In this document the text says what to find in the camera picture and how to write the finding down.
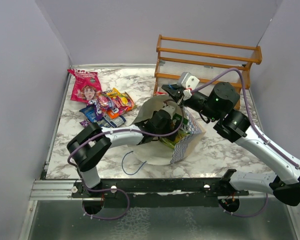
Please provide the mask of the blue checkered paper bag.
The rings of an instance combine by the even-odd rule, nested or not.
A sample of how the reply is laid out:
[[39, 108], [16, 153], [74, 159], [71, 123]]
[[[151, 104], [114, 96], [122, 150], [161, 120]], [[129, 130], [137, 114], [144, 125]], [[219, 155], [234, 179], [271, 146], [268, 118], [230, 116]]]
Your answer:
[[129, 146], [139, 161], [154, 166], [165, 166], [184, 160], [192, 154], [206, 133], [186, 107], [180, 107], [166, 94], [146, 100], [132, 123], [147, 124], [160, 110], [167, 110], [170, 116], [170, 120], [163, 126], [163, 133], [178, 131], [169, 136], [154, 137], [149, 143]]

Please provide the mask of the orange Fox's candy packet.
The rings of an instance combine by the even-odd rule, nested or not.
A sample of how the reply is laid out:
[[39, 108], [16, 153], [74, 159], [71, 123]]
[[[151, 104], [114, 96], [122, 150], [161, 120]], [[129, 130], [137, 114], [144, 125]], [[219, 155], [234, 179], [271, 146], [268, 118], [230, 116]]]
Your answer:
[[106, 113], [111, 119], [115, 119], [137, 107], [127, 92], [119, 93], [116, 96], [112, 96], [110, 99], [114, 104], [114, 108], [108, 109]]

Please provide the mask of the yellow M&M's packet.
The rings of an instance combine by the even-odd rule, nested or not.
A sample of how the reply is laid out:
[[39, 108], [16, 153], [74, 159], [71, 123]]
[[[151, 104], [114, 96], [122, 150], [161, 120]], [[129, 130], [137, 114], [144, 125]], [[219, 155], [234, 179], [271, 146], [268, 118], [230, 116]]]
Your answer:
[[114, 98], [120, 94], [120, 92], [115, 87], [113, 87], [112, 89], [106, 90], [104, 93], [110, 98]]

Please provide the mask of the purple Fox's berries packet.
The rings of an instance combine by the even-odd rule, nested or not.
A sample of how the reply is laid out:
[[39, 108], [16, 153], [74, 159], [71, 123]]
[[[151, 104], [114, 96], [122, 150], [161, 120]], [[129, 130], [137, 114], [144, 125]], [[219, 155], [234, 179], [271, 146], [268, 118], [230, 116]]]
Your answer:
[[104, 112], [115, 108], [115, 104], [112, 99], [102, 91], [98, 91], [95, 94], [95, 97], [88, 101], [88, 105], [98, 106]]

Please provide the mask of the blue snack packet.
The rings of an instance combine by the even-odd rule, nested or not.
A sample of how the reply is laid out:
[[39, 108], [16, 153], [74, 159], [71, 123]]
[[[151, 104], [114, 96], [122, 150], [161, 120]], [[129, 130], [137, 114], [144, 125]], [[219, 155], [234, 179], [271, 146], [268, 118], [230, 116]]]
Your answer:
[[118, 128], [122, 126], [126, 119], [123, 116], [111, 119], [107, 114], [104, 115], [102, 110], [96, 105], [88, 105], [79, 110], [86, 119], [89, 119], [91, 123], [97, 123], [100, 127], [104, 128]]

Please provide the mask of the purple M&M's packet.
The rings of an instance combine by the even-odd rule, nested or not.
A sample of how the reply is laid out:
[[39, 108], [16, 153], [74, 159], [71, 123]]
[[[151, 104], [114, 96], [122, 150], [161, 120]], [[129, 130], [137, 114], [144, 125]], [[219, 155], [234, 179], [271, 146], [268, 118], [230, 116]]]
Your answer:
[[90, 125], [90, 123], [91, 123], [91, 122], [89, 121], [89, 119], [85, 119], [85, 120], [83, 120], [83, 121], [80, 122], [80, 125], [81, 125], [82, 127], [86, 128], [87, 126]]

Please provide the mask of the pink chips bag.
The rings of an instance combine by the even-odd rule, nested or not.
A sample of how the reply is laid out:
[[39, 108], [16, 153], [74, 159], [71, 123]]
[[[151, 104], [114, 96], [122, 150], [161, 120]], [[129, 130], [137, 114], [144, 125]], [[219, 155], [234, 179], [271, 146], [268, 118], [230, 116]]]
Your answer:
[[72, 89], [71, 101], [87, 104], [95, 100], [102, 87], [98, 78], [98, 72], [82, 69], [68, 69], [69, 74], [75, 77]]

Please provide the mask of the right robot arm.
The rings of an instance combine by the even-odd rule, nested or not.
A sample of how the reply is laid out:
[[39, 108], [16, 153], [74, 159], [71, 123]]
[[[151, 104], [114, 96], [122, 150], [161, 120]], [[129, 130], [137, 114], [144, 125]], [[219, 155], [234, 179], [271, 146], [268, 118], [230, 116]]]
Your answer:
[[300, 203], [300, 167], [294, 166], [276, 151], [276, 143], [266, 140], [262, 131], [234, 106], [240, 99], [228, 82], [217, 83], [210, 95], [197, 91], [182, 105], [216, 121], [216, 132], [231, 143], [246, 149], [273, 170], [271, 174], [242, 172], [229, 169], [222, 177], [219, 189], [230, 196], [236, 191], [255, 191], [274, 195], [289, 206]]

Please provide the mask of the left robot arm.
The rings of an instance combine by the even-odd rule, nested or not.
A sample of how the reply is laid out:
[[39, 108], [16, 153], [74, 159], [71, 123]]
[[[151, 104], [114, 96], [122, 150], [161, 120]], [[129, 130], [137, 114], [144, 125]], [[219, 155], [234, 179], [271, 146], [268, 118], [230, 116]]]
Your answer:
[[77, 171], [82, 178], [83, 191], [87, 196], [96, 197], [101, 190], [101, 179], [97, 164], [108, 149], [123, 145], [143, 145], [154, 138], [168, 137], [177, 132], [171, 127], [176, 109], [165, 106], [154, 111], [151, 118], [127, 127], [106, 128], [91, 123], [74, 137], [66, 146], [69, 158], [74, 160]]

